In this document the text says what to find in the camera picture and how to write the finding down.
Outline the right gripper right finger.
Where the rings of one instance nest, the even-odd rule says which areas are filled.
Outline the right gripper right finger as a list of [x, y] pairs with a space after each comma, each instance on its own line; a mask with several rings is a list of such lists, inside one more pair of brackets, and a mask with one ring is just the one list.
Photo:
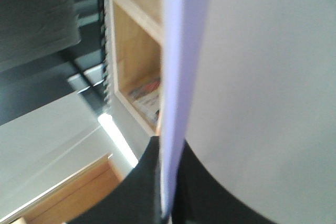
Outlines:
[[178, 168], [172, 222], [273, 223], [222, 187], [188, 142], [184, 142]]

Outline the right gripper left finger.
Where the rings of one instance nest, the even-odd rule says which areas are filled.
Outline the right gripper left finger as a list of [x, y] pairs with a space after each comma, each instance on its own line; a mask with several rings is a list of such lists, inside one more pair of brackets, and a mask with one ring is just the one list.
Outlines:
[[138, 164], [103, 200], [70, 223], [160, 223], [159, 137], [150, 138]]

